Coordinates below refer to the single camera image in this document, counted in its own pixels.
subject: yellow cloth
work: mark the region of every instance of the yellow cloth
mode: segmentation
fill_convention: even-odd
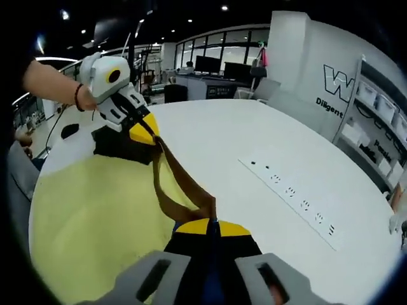
[[[164,191],[196,208],[167,162]],[[158,205],[152,165],[92,156],[40,177],[33,198],[31,255],[52,292],[66,304],[95,300],[116,276],[152,250],[163,250],[174,221]]]

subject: brown strap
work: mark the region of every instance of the brown strap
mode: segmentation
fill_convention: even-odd
[[[183,224],[203,218],[215,219],[215,197],[211,196],[207,191],[200,187],[190,175],[188,175],[162,138],[156,136],[155,142],[157,150],[153,156],[154,188],[163,213],[171,219]],[[160,157],[162,153],[164,153],[179,187],[192,203],[199,208],[198,210],[191,211],[189,208],[178,204],[164,193],[160,185]]]

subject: red bracelet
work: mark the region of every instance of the red bracelet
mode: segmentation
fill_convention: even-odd
[[[79,102],[78,102],[78,92],[79,92],[79,89],[80,89],[82,86],[83,86],[83,84],[79,84],[79,85],[78,85],[78,87],[76,88],[76,91],[75,91],[75,96],[74,96],[76,108],[78,108],[78,110],[81,111],[81,112],[85,111],[85,110],[83,110],[83,109],[79,106]]]

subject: power strip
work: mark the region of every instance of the power strip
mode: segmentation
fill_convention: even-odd
[[[305,220],[334,250],[339,250],[343,236],[340,228],[333,224],[329,211],[324,209],[323,198],[307,187],[305,179],[288,174],[276,161],[265,161],[264,157],[239,158],[245,167],[261,179],[280,196],[303,220]]]

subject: round white table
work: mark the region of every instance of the round white table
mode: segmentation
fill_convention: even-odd
[[[366,304],[391,275],[401,244],[399,234],[389,233],[392,210],[370,178],[326,139],[254,100],[195,100],[150,110],[183,167],[216,197],[219,219],[250,230],[263,253],[306,275],[314,293],[330,302]],[[41,175],[90,157],[90,132],[100,126],[57,142]],[[281,166],[329,190],[326,201],[335,201],[345,237],[339,251],[238,161],[270,145]]]

